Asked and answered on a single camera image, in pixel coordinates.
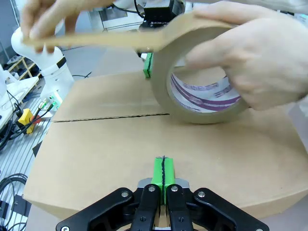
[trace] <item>cardboard box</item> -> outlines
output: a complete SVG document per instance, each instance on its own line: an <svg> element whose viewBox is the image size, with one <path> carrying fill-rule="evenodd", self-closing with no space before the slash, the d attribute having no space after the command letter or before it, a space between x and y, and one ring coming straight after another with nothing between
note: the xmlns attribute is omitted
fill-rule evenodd
<svg viewBox="0 0 308 231"><path fill-rule="evenodd" d="M280 213L308 194L308 155L282 108L215 125L182 123L155 101L142 71L75 83L54 117L24 198L67 218L174 158L191 190L207 187L251 215Z"/></svg>

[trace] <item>black cable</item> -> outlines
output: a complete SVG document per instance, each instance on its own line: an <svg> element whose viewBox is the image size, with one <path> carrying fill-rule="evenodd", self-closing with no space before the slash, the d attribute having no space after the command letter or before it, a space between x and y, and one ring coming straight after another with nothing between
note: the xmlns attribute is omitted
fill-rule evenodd
<svg viewBox="0 0 308 231"><path fill-rule="evenodd" d="M8 177L5 177L4 179L2 179L0 181L0 193L4 191L4 189L11 184L13 187L13 204L12 204L12 208L11 208L11 214L9 217L9 220L7 222L7 224L4 227L7 227L12 219L13 216L13 211L14 211L14 207L15 207L15 187L13 182L20 182L22 184L26 184L27 181L27 176L23 173L16 173L16 174L12 174Z"/></svg>
<svg viewBox="0 0 308 231"><path fill-rule="evenodd" d="M124 11L124 12L128 12L128 13L138 13L137 11L130 11L130 10L126 10L126 9L122 9L120 7L117 7L116 5L112 4L111 7L114 7L116 9L118 9L119 11Z"/></svg>
<svg viewBox="0 0 308 231"><path fill-rule="evenodd" d="M11 226L7 231L11 231L15 226L17 226L17 225L24 225L22 228L21 228L21 230L20 231L22 231L22 230L24 230L24 228L26 227L26 225L27 225L27 222L19 222L19 223L16 223L16 224L14 224L13 226Z"/></svg>
<svg viewBox="0 0 308 231"><path fill-rule="evenodd" d="M38 108L37 112L36 112L35 115L33 116L34 119L38 116L38 114L39 114L40 111L41 111L41 109Z"/></svg>
<svg viewBox="0 0 308 231"><path fill-rule="evenodd" d="M10 121L8 121L8 123L6 125L7 130L5 132L5 135L4 135L3 139L1 139L1 141L0 141L0 151L5 147L6 143L10 140L10 134L11 134L12 126L13 126L14 106L13 106L13 103L12 103L12 100L11 100L9 94L11 96L13 96L13 95L8 90L7 90L7 94L8 94L9 100L10 100L11 105L12 105L13 115L12 115L12 119Z"/></svg>
<svg viewBox="0 0 308 231"><path fill-rule="evenodd" d="M10 218L8 220L8 222L6 223L6 225L4 227L7 227L12 219L12 216L13 216L13 211L14 211L14 207L15 207L15 188L14 188L14 185L13 185L13 181L8 178L8 180L10 181L10 184L12 185L13 187L13 204L12 204L12 208L11 208L11 214L10 214Z"/></svg>
<svg viewBox="0 0 308 231"><path fill-rule="evenodd" d="M18 132L18 133L15 133L15 135L12 135L11 137L10 137L10 139L9 140L14 140L14 139L16 139L18 136L20 136L21 134L23 134L25 131L27 131L27 129L34 123L34 122L36 122L36 121L38 121L39 119L41 119L44 115L46 115L47 113L48 113L49 111L47 110L44 114L42 114L39 118L36 118L36 119L34 119L34 120L32 120L30 123L28 123L28 124L26 124L26 125L24 125L24 126L22 126L21 128L19 128L18 130L21 130L20 132Z"/></svg>
<svg viewBox="0 0 308 231"><path fill-rule="evenodd" d="M143 16L143 15L141 15L141 14L140 14L140 12L139 12L139 10L138 10L136 0L134 0L134 4L135 4L136 12L137 12L137 14L139 15L139 17L144 18L144 16Z"/></svg>
<svg viewBox="0 0 308 231"><path fill-rule="evenodd" d="M27 176L26 174L24 174L24 173L15 173L15 174L10 175L9 177L14 177L14 176L22 177L22 178L24 178L25 180L28 179L28 176Z"/></svg>
<svg viewBox="0 0 308 231"><path fill-rule="evenodd" d="M8 186L11 182L20 182L24 185L26 184L26 180L24 178L20 178L20 177L4 178L0 182L0 192L2 192L4 188Z"/></svg>
<svg viewBox="0 0 308 231"><path fill-rule="evenodd" d="M92 72L88 73L86 76L83 76L83 75L72 75L72 76L80 76L80 77L84 77L84 78L89 78L89 75L91 74Z"/></svg>
<svg viewBox="0 0 308 231"><path fill-rule="evenodd" d="M20 108L20 106L17 103L14 103L14 106L15 106L15 111L16 110L20 110L21 111L21 108Z"/></svg>
<svg viewBox="0 0 308 231"><path fill-rule="evenodd" d="M7 92L8 92L8 94L10 94L16 101L17 101L17 103L19 104L19 101L8 91L8 90L6 90Z"/></svg>
<svg viewBox="0 0 308 231"><path fill-rule="evenodd" d="M64 49L64 50L61 49L61 51L70 51L70 50L77 49L77 48L80 48L80 47L85 47L85 46L72 47L72 48Z"/></svg>

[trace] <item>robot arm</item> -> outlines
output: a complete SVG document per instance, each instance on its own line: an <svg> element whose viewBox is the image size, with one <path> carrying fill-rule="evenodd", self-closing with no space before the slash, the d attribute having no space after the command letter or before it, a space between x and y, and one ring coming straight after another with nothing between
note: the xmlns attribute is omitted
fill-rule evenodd
<svg viewBox="0 0 308 231"><path fill-rule="evenodd" d="M13 33L11 44L16 53L35 62L44 76L45 86L40 95L41 99L57 98L60 104L74 83L66 64L66 58L61 50L55 47L54 53L49 54L44 48L42 53L36 53L32 46L27 46L23 43L21 28L18 28Z"/></svg>

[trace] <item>purple label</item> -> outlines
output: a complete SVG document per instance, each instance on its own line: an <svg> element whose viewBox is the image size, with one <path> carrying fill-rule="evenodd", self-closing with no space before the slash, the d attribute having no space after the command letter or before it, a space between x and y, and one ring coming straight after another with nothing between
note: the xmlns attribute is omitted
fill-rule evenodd
<svg viewBox="0 0 308 231"><path fill-rule="evenodd" d="M175 94L175 98L181 104L181 106L183 106L188 110L196 112L210 112L210 111L216 112L225 110L240 99L240 96L233 91L229 95L229 97L228 96L224 97L226 100L210 100L219 98L232 90L232 86L229 84L228 79L222 81L221 85L216 83L207 86L194 86L183 83L174 74L172 74L171 86L172 86L172 92ZM217 89L218 91L215 92L215 90L213 89L217 87L220 87L220 89ZM188 92L185 89L190 89L195 91L197 90L198 91L213 90L213 91L208 91L207 93L204 94L204 98L200 98L194 95L192 92Z"/></svg>
<svg viewBox="0 0 308 231"><path fill-rule="evenodd" d="M223 96L224 94L228 93L232 89L233 89L233 87L231 85L229 85L226 88L224 88L223 90L214 93L214 95L215 95L216 98L219 98L220 96Z"/></svg>
<svg viewBox="0 0 308 231"><path fill-rule="evenodd" d="M189 85L189 84L186 84L186 83L183 83L182 85L183 85L183 87L185 87L189 90L212 90L212 89L219 87L218 83L213 83L213 84L206 85L206 86L195 86L195 85Z"/></svg>

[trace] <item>brown packing tape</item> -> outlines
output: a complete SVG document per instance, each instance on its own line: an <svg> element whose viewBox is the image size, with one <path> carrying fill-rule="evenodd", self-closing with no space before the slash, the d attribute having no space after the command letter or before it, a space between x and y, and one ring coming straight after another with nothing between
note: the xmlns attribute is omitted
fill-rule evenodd
<svg viewBox="0 0 308 231"><path fill-rule="evenodd" d="M188 13L176 17L166 27L156 31L79 34L25 39L24 43L35 46L107 45L154 51L151 85L158 103L180 120L208 124L230 120L247 109L248 105L239 95L235 96L235 90L232 90L227 78L215 85L215 89L207 90L209 86L203 86L202 90L194 90L196 86L189 85L189 90L185 89L185 83L176 76L171 78L171 75L178 59L194 46L232 28L230 24L197 18L193 13Z"/></svg>

